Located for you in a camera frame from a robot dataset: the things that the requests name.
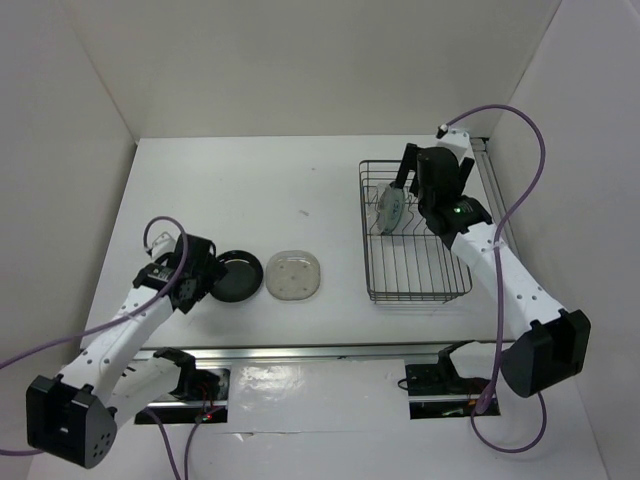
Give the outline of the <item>black round plate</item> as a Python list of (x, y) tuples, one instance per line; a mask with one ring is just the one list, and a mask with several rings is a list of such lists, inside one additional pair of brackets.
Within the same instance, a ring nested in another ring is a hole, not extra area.
[(251, 298), (260, 288), (264, 270), (259, 259), (244, 250), (230, 250), (216, 260), (226, 274), (214, 285), (211, 295), (218, 301), (238, 303)]

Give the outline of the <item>clear ribbed glass plate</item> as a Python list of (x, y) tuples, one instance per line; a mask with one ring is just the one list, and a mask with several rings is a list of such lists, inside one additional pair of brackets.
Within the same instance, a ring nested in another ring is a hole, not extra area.
[(389, 183), (378, 184), (371, 199), (369, 212), (372, 233), (385, 235), (392, 231), (395, 222), (394, 203), (394, 188)]

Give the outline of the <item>blue patterned ceramic plate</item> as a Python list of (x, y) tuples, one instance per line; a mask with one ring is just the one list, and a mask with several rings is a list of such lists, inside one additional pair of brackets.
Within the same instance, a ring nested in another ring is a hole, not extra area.
[(378, 194), (375, 206), (376, 228), (380, 235), (391, 234), (399, 225), (405, 206), (403, 189), (385, 185)]

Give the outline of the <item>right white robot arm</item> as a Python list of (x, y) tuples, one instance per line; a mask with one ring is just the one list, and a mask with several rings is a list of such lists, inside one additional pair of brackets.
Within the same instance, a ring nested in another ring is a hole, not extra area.
[(444, 147), (409, 143), (393, 182), (408, 187), (427, 228), (472, 271), (498, 300), (514, 343), (499, 366), (511, 390), (522, 398), (579, 374), (591, 322), (549, 295), (514, 255), (489, 212), (464, 194), (473, 159), (458, 159)]

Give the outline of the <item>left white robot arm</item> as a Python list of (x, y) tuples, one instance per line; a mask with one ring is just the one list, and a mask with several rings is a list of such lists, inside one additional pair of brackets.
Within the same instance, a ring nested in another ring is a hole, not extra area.
[(163, 395), (211, 397), (208, 374), (193, 355), (162, 347), (135, 358), (175, 312), (188, 313), (226, 275), (216, 246), (188, 235), (158, 242), (152, 262), (132, 282), (118, 325), (106, 328), (53, 378), (36, 377), (26, 391), (28, 444), (86, 469), (110, 451), (118, 429)]

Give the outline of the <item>frosted beige glass plate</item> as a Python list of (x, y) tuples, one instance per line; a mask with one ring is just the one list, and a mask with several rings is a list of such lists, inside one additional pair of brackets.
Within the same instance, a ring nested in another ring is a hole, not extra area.
[(321, 266), (310, 252), (281, 251), (269, 259), (265, 283), (268, 292), (278, 300), (307, 300), (320, 288)]

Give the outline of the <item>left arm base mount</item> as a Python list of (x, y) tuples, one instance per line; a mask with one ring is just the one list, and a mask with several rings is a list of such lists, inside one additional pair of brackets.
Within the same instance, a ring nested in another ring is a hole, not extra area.
[(187, 394), (165, 394), (147, 409), (165, 425), (222, 424), (228, 421), (231, 371), (198, 370)]

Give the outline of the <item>aluminium front rail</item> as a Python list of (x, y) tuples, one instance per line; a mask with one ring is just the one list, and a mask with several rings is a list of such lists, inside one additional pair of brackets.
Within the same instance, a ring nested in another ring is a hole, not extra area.
[(316, 360), (359, 360), (366, 358), (436, 357), (437, 353), (457, 342), (404, 342), (335, 345), (179, 347), (197, 360), (211, 362), (278, 362)]

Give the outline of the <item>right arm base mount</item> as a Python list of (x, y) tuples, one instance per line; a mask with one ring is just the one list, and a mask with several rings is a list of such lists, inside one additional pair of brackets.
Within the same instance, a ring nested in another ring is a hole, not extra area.
[(405, 376), (397, 381), (408, 395), (411, 420), (470, 417), (488, 385), (488, 379), (460, 377), (442, 362), (408, 364)]

